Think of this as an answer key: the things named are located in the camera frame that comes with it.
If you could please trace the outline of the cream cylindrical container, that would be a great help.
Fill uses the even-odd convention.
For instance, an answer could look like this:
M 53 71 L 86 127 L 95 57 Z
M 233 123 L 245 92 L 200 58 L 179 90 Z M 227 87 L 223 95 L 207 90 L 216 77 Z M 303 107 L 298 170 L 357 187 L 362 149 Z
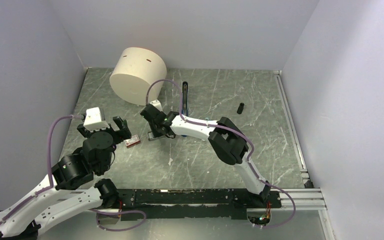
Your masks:
M 166 64 L 158 54 L 145 48 L 128 47 L 123 50 L 109 83 L 124 101 L 144 106 L 146 100 L 151 102 L 158 98 L 163 82 L 155 81 L 166 76 Z

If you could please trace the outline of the red white staple box sleeve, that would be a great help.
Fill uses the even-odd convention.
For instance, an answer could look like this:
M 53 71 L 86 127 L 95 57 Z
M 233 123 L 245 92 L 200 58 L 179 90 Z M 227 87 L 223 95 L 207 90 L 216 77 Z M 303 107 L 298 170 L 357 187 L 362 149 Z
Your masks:
M 130 138 L 124 141 L 126 148 L 131 148 L 135 145 L 138 145 L 141 143 L 141 140 L 139 138 Z

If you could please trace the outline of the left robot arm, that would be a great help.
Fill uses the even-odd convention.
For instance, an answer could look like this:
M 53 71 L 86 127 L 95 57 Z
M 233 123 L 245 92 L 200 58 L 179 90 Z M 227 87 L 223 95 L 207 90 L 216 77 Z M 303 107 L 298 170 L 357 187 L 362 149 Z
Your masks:
M 111 167 L 117 144 L 131 138 L 127 121 L 115 116 L 114 130 L 104 120 L 92 122 L 83 115 L 77 130 L 83 145 L 56 164 L 47 176 L 11 207 L 0 211 L 0 240 L 35 240 L 59 223 L 84 211 L 112 208 L 120 200 L 115 184 L 107 178 L 89 189 L 81 186 Z

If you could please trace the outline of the small black cylinder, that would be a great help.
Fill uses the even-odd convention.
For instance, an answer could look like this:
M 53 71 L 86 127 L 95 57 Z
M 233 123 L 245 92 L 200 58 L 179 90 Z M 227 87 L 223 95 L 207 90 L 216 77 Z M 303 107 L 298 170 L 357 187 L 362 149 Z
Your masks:
M 245 108 L 245 104 L 243 102 L 241 102 L 236 110 L 236 113 L 238 115 L 241 115 L 244 111 L 244 108 Z

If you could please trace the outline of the blue stapler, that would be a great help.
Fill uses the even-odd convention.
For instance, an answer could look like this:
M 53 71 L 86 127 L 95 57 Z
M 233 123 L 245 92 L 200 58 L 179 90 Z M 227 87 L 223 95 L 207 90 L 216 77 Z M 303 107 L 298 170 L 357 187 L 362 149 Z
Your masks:
M 185 116 L 189 115 L 189 108 L 188 108 L 188 91 L 189 91 L 189 84 L 187 81 L 182 82 L 182 104 L 181 104 L 181 113 Z

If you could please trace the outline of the staple box tray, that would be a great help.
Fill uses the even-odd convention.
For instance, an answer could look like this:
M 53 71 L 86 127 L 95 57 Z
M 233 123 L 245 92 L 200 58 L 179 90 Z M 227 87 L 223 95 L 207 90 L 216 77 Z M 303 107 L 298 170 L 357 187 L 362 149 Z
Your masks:
M 149 141 L 154 141 L 154 140 L 160 138 L 160 136 L 159 135 L 155 136 L 152 131 L 149 131 L 147 133 L 147 138 L 148 138 Z

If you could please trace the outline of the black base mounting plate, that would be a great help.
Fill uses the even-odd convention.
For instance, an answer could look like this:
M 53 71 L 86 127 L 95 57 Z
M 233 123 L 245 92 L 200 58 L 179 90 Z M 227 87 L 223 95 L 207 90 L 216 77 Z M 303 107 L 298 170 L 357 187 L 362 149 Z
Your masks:
M 119 189 L 113 208 L 130 211 L 122 221 L 146 219 L 230 218 L 247 220 L 247 210 L 282 207 L 279 192 L 270 191 L 261 201 L 245 188 Z

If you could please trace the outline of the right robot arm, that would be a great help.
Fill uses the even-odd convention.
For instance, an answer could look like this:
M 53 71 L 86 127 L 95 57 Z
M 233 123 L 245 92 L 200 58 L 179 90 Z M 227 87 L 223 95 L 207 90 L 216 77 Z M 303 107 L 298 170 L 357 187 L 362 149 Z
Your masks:
M 157 137 L 182 135 L 209 142 L 217 157 L 233 166 L 241 176 L 250 194 L 250 202 L 255 207 L 268 202 L 271 187 L 251 158 L 254 147 L 229 118 L 215 121 L 186 117 L 174 111 L 165 114 L 150 103 L 140 115 Z

